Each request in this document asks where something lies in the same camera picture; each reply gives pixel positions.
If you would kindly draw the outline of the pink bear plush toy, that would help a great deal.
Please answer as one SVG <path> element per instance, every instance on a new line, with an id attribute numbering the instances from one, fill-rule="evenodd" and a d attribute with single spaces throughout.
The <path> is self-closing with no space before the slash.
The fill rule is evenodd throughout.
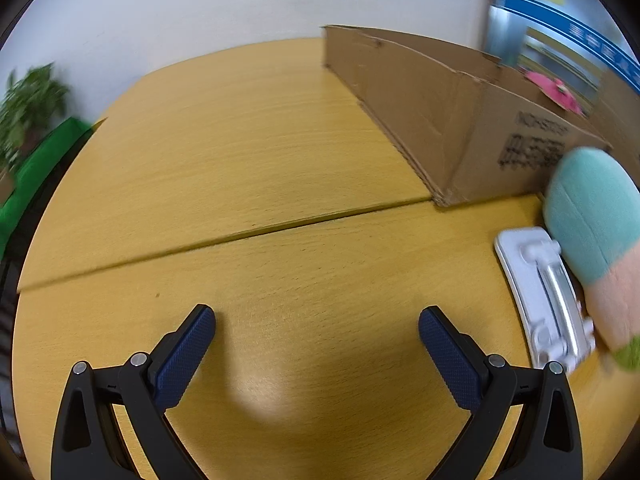
<path id="1" fill-rule="evenodd" d="M 551 101 L 561 107 L 563 110 L 582 116 L 584 112 L 582 107 L 574 97 L 574 94 L 568 90 L 564 82 L 559 78 L 551 78 L 542 73 L 526 70 L 525 78 L 536 84 L 540 91 Z"/>

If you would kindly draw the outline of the white folding phone stand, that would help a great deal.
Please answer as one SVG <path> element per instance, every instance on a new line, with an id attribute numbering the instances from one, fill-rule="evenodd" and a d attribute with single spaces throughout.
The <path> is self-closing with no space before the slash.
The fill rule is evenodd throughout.
<path id="1" fill-rule="evenodd" d="M 495 238 L 495 252 L 518 308 L 533 367 L 555 361 L 572 374 L 596 348 L 596 338 L 560 244 L 541 228 L 510 229 Z"/>

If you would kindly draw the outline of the brown cardboard box tray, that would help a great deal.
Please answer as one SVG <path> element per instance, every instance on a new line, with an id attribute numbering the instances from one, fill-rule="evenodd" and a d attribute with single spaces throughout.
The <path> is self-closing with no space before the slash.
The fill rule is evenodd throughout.
<path id="1" fill-rule="evenodd" d="M 639 96 L 610 70 L 584 114 L 525 78 L 525 62 L 408 32 L 328 25 L 324 64 L 346 84 L 440 206 L 539 193 L 573 148 L 610 153 L 639 177 Z"/>

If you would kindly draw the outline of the potted green plant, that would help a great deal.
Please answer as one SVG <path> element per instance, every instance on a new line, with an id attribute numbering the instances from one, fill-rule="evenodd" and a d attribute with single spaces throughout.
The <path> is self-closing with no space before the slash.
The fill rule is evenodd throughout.
<path id="1" fill-rule="evenodd" d="M 17 70 L 6 77 L 1 99 L 1 166 L 13 170 L 67 110 L 70 87 L 55 75 L 55 64 Z"/>

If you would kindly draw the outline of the pig plush toy green hair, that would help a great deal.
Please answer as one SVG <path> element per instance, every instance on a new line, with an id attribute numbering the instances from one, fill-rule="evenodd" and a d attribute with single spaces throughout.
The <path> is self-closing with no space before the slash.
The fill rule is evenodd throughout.
<path id="1" fill-rule="evenodd" d="M 575 148 L 556 168 L 544 223 L 582 285 L 587 312 L 616 363 L 639 369 L 639 190 L 616 160 Z"/>

